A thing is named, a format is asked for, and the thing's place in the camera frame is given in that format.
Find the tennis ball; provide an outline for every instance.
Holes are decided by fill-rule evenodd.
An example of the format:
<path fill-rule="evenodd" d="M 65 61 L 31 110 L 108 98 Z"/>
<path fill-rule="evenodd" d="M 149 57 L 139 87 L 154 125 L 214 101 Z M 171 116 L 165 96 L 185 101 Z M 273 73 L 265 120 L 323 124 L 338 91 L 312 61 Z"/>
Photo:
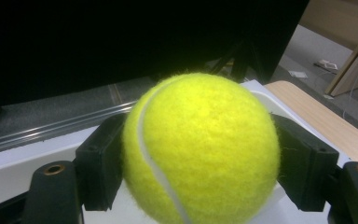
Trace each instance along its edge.
<path fill-rule="evenodd" d="M 239 84 L 188 74 L 147 92 L 123 129 L 123 176 L 160 223 L 243 223 L 276 184 L 268 111 Z"/>

